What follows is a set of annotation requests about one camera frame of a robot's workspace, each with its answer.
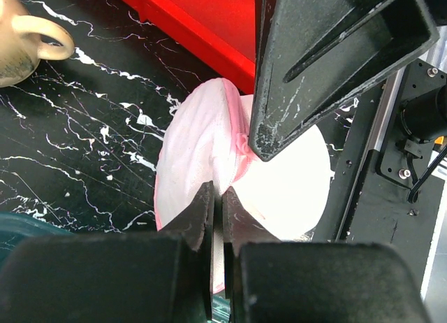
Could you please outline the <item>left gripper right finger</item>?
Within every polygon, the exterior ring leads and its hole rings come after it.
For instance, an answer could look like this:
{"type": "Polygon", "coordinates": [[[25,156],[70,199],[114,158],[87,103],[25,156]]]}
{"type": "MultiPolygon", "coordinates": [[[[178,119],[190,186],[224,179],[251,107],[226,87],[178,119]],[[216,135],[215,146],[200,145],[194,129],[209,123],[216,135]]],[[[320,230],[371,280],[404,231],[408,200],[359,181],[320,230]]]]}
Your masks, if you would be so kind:
{"type": "Polygon", "coordinates": [[[232,322],[429,322],[409,267],[387,245],[279,242],[222,198],[232,322]]]}

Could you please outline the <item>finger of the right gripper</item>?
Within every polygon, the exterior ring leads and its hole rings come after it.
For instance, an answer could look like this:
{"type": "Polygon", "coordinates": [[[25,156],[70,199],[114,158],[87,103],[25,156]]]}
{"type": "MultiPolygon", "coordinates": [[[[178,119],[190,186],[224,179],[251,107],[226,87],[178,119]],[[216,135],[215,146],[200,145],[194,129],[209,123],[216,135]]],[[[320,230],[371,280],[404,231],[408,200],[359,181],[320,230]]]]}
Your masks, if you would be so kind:
{"type": "Polygon", "coordinates": [[[249,144],[270,161],[439,39],[440,0],[255,0],[249,144]]]}

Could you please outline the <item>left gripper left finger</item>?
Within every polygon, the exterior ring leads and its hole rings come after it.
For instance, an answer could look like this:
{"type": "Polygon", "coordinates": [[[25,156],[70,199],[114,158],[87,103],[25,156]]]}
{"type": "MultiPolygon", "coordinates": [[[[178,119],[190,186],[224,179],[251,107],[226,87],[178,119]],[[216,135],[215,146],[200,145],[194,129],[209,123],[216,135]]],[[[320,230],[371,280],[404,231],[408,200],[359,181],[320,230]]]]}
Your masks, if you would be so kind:
{"type": "Polygon", "coordinates": [[[161,231],[34,236],[1,268],[2,322],[206,322],[214,187],[161,231]]]}

